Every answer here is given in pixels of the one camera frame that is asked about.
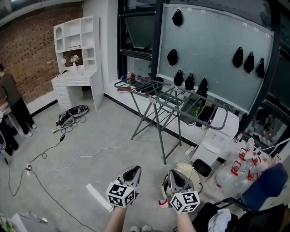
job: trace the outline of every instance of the vacuum cleaner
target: vacuum cleaner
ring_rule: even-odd
[[[56,122],[56,129],[53,130],[53,133],[72,126],[76,122],[75,118],[85,115],[88,110],[89,110],[89,107],[87,105],[79,105],[79,106],[70,108],[64,113],[58,115],[58,121]]]

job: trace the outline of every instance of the metal drying rack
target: metal drying rack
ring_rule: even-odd
[[[198,94],[194,93],[193,91],[188,91],[186,89],[171,85],[169,83],[151,80],[148,77],[128,78],[126,80],[118,81],[117,83],[114,84],[114,86],[119,90],[127,91],[131,94],[133,101],[136,105],[136,108],[138,110],[139,116],[141,118],[141,120],[140,120],[134,134],[132,135],[131,139],[133,140],[137,134],[141,133],[148,126],[155,126],[158,129],[160,145],[161,145],[161,150],[162,150],[162,161],[164,164],[166,164],[166,159],[170,156],[170,154],[174,151],[174,149],[178,145],[181,146],[181,129],[180,129],[180,116],[181,115],[184,117],[190,118],[192,121],[195,121],[197,123],[200,123],[202,125],[205,125],[209,128],[215,129],[215,130],[221,130],[226,124],[227,115],[228,115],[228,110],[226,109],[226,107],[219,104],[218,102],[212,101],[206,97],[198,95]],[[148,107],[145,110],[145,113],[143,115],[140,112],[140,109],[138,107],[138,104],[136,102],[134,94],[149,99],[149,105],[148,105]],[[198,114],[196,116],[189,114],[189,110],[191,110],[191,109],[193,110],[198,105],[200,100],[203,103],[202,103],[201,110],[198,111]],[[213,105],[215,105],[215,108],[214,108],[213,112],[211,113],[211,116],[209,117],[209,119],[207,121],[203,121],[199,118],[199,116],[201,115],[201,113],[203,112],[205,107],[207,105],[209,105],[209,103],[212,103]],[[154,107],[154,112],[147,115],[147,113],[152,105]],[[215,126],[210,125],[210,120],[213,118],[214,112],[216,111],[216,109],[218,107],[221,107],[221,108],[226,110],[226,115],[225,115],[225,118],[224,118],[224,121],[223,121],[221,127],[215,127]],[[159,117],[164,112],[167,112],[168,115],[160,121]],[[152,115],[153,113],[155,113],[155,117],[152,120],[150,120],[149,116]],[[178,120],[179,141],[171,149],[171,151],[167,155],[165,155],[161,132],[175,118],[177,118],[177,120]],[[139,130],[143,121],[148,122],[148,125]]]

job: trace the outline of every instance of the small plant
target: small plant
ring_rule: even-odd
[[[71,63],[75,63],[75,62],[78,62],[78,60],[79,60],[79,57],[77,55],[74,55],[74,56],[71,57],[70,62]]]

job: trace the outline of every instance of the flower vase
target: flower vase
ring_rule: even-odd
[[[77,65],[76,65],[75,62],[73,62],[73,70],[74,70],[74,71],[77,71]]]

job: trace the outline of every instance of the black hat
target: black hat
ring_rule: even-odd
[[[243,64],[243,59],[244,59],[243,49],[242,47],[239,47],[232,59],[232,64],[236,68],[239,68]]]
[[[261,58],[260,64],[258,65],[256,72],[258,74],[258,77],[263,78],[265,75],[265,69],[264,69],[264,58]]]
[[[207,92],[208,92],[208,82],[207,80],[204,78],[199,87],[198,90],[196,91],[196,94],[203,96],[203,97],[207,97]]]
[[[185,88],[187,90],[193,90],[194,88],[194,78],[192,73],[185,80]]]
[[[254,60],[254,54],[253,52],[250,53],[248,58],[246,59],[246,62],[244,63],[244,69],[247,73],[250,73],[254,69],[255,60]]]
[[[175,14],[172,17],[173,23],[175,26],[180,26],[182,24],[182,13],[180,9],[177,9]]]
[[[183,82],[183,73],[181,70],[178,70],[178,72],[176,73],[174,77],[174,84],[176,86],[181,86],[182,82]]]
[[[171,66],[174,66],[177,63],[177,52],[175,49],[172,49],[167,55],[168,62]]]

